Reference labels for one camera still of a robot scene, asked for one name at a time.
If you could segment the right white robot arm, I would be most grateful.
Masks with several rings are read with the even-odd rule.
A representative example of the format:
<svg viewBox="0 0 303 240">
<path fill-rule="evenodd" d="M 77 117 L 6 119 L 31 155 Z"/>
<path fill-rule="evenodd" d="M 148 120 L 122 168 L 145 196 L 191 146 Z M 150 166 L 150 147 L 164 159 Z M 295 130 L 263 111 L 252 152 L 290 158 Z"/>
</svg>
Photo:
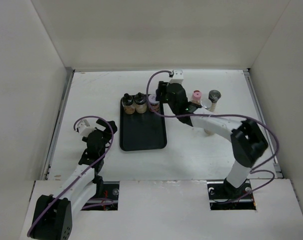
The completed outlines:
<svg viewBox="0 0 303 240">
<path fill-rule="evenodd" d="M 223 181 L 223 192 L 229 198 L 239 196 L 254 164 L 268 148 L 258 124 L 248 118 L 237 121 L 211 115 L 210 111 L 189 101 L 179 83 L 159 81 L 156 99 L 168 104 L 174 117 L 181 123 L 213 132 L 231 142 L 235 161 Z"/>
</svg>

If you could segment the yellow-cap cream bottle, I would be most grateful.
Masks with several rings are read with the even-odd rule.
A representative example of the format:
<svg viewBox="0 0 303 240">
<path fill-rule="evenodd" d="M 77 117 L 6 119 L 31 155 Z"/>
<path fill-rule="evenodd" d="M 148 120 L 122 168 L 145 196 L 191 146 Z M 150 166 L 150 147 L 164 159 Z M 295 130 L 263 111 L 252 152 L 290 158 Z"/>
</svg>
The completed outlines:
<svg viewBox="0 0 303 240">
<path fill-rule="evenodd" d="M 207 136 L 213 136 L 215 133 L 209 130 L 204 130 L 204 132 L 206 133 Z"/>
</svg>

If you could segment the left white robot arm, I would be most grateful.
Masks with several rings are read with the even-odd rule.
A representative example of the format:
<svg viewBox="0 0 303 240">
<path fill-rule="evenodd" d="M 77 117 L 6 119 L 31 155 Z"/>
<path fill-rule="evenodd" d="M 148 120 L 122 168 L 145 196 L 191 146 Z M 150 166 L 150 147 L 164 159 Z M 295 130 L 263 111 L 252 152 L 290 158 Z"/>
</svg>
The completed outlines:
<svg viewBox="0 0 303 240">
<path fill-rule="evenodd" d="M 102 197 L 104 182 L 99 172 L 118 128 L 114 121 L 101 117 L 97 118 L 96 124 L 104 129 L 90 126 L 86 117 L 75 122 L 73 128 L 82 137 L 86 148 L 74 172 L 60 188 L 37 199 L 27 237 L 34 240 L 69 239 L 76 215 L 85 208 L 89 199 Z"/>
</svg>

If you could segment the black-cap brown spice bottle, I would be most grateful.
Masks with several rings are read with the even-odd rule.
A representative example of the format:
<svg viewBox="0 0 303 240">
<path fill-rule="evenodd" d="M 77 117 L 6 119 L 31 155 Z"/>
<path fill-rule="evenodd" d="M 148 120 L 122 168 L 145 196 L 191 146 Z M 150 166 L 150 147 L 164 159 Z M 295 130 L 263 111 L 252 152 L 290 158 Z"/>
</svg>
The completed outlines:
<svg viewBox="0 0 303 240">
<path fill-rule="evenodd" d="M 121 99 L 121 104 L 122 104 L 124 112 L 128 115 L 131 115 L 136 111 L 135 106 L 134 106 L 134 99 L 128 93 L 125 93 L 123 95 L 123 97 Z"/>
</svg>

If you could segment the black-cap pale spice bottle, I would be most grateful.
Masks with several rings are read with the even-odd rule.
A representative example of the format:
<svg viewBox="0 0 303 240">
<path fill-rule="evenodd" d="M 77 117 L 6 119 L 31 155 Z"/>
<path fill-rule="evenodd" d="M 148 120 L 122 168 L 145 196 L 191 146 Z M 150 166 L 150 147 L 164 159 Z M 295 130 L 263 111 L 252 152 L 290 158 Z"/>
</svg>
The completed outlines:
<svg viewBox="0 0 303 240">
<path fill-rule="evenodd" d="M 134 96 L 135 110 L 139 114 L 144 114 L 147 111 L 147 97 L 144 93 L 137 93 Z"/>
</svg>

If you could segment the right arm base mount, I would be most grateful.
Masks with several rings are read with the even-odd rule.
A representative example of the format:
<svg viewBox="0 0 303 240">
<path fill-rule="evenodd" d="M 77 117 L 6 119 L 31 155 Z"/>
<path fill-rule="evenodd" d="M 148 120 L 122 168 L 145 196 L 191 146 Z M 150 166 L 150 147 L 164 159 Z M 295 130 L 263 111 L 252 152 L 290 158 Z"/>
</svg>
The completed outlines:
<svg viewBox="0 0 303 240">
<path fill-rule="evenodd" d="M 208 181 L 207 191 L 209 207 L 212 211 L 233 211 L 233 210 L 256 210 L 256 203 L 252 193 L 250 181 L 247 180 L 236 193 L 227 193 L 223 181 Z"/>
</svg>

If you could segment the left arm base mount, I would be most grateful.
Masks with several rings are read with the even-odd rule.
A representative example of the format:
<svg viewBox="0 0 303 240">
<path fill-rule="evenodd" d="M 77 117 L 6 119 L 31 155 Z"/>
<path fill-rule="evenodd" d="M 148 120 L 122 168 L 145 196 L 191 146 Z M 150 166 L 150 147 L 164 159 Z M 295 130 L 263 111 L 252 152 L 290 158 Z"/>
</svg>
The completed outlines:
<svg viewBox="0 0 303 240">
<path fill-rule="evenodd" d="M 119 205 L 120 182 L 105 181 L 82 208 L 82 211 L 117 211 Z"/>
</svg>

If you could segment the clear-lid blue-label bottle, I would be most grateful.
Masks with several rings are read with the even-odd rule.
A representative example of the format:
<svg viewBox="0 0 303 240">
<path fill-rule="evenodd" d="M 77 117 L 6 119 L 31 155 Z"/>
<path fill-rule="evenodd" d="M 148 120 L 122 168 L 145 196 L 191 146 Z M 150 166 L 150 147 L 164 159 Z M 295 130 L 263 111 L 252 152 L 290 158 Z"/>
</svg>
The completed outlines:
<svg viewBox="0 0 303 240">
<path fill-rule="evenodd" d="M 201 106 L 207 110 L 210 109 L 212 106 L 212 102 L 208 98 L 201 99 L 200 103 Z"/>
</svg>

